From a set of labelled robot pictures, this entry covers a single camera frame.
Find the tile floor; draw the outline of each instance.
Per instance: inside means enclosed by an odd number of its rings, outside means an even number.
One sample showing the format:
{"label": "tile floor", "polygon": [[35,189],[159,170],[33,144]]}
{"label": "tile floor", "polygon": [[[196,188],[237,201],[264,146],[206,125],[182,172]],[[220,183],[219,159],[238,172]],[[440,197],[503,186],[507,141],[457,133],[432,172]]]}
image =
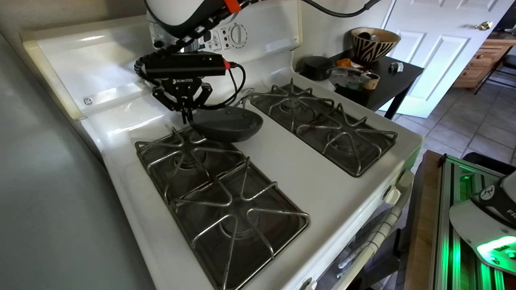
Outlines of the tile floor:
{"label": "tile floor", "polygon": [[474,94],[451,88],[425,118],[398,114],[399,125],[424,136],[425,149],[464,156],[469,151],[516,165],[516,89],[485,83]]}

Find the wire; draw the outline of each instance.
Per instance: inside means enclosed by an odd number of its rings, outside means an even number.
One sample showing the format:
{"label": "wire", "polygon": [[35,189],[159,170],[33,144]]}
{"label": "wire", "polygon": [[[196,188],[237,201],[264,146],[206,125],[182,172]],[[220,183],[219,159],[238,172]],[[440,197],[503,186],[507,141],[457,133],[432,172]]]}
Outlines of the wire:
{"label": "wire", "polygon": [[230,67],[238,67],[240,70],[241,70],[241,81],[240,81],[240,85],[237,86],[237,81],[235,81],[235,75],[232,73],[232,70],[228,69],[228,77],[230,77],[230,80],[232,80],[232,85],[233,85],[233,93],[228,96],[228,98],[225,98],[224,101],[220,101],[220,102],[217,102],[217,104],[203,104],[203,107],[206,107],[206,109],[217,109],[217,107],[224,107],[224,106],[228,106],[228,104],[232,104],[235,99],[237,99],[237,94],[241,91],[241,88],[243,88],[243,85],[245,85],[245,80],[246,80],[246,73],[245,73],[245,67],[241,65],[241,64],[238,64],[238,62],[228,62],[230,64]]}
{"label": "wire", "polygon": [[362,7],[359,7],[359,9],[353,11],[353,12],[337,12],[337,11],[332,11],[332,9],[328,9],[328,7],[316,2],[316,1],[312,1],[312,0],[303,0],[303,1],[308,2],[308,4],[311,4],[312,7],[325,12],[325,14],[328,14],[328,15],[333,15],[333,17],[353,17],[353,15],[356,15],[356,14],[364,12],[366,9],[369,9],[370,6],[374,6],[375,2],[378,2],[380,0],[369,0],[367,2],[364,2]]}

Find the burner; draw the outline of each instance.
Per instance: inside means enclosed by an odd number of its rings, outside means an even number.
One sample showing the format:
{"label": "burner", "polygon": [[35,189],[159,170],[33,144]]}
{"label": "burner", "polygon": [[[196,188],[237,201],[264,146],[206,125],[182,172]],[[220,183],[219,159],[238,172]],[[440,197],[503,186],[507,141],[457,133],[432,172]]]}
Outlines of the burner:
{"label": "burner", "polygon": [[340,102],[335,106],[332,99],[317,98],[309,88],[296,88],[291,81],[282,88],[274,85],[269,93],[251,93],[243,99],[249,99],[353,176],[362,175],[396,138],[395,131],[375,130],[366,123],[366,117],[354,118],[343,112]]}
{"label": "burner", "polygon": [[187,128],[135,147],[214,288],[241,288],[308,226],[308,214],[230,143]]}

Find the white door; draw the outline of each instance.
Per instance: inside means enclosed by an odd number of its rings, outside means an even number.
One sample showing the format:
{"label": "white door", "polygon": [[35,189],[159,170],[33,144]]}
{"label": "white door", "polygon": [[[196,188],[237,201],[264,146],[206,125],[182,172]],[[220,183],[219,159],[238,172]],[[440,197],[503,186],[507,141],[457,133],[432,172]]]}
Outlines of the white door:
{"label": "white door", "polygon": [[391,57],[424,67],[398,112],[425,117],[443,98],[512,0],[396,0],[385,28],[401,35]]}

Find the oven handle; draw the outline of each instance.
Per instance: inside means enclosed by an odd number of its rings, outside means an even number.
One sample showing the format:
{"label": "oven handle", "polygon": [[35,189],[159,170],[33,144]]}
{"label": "oven handle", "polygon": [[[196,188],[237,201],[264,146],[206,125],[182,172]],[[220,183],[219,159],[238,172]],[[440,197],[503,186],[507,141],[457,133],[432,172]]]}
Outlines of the oven handle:
{"label": "oven handle", "polygon": [[[375,230],[367,236],[367,241],[364,241],[364,246],[361,246],[361,251],[356,254],[356,257],[351,260],[348,268],[333,284],[333,290],[345,290],[357,275],[357,272],[367,263],[367,260],[375,254],[375,251],[382,246],[387,236],[391,233],[391,230],[395,228],[401,215],[401,210],[406,201],[409,199],[409,194],[412,191],[412,183],[414,183],[414,173],[409,170],[404,170],[398,178],[396,185],[391,188],[395,191],[399,191],[401,194],[399,199],[396,201],[395,205],[391,205],[390,212],[378,222]],[[383,199],[391,197],[391,189],[387,191]]]}

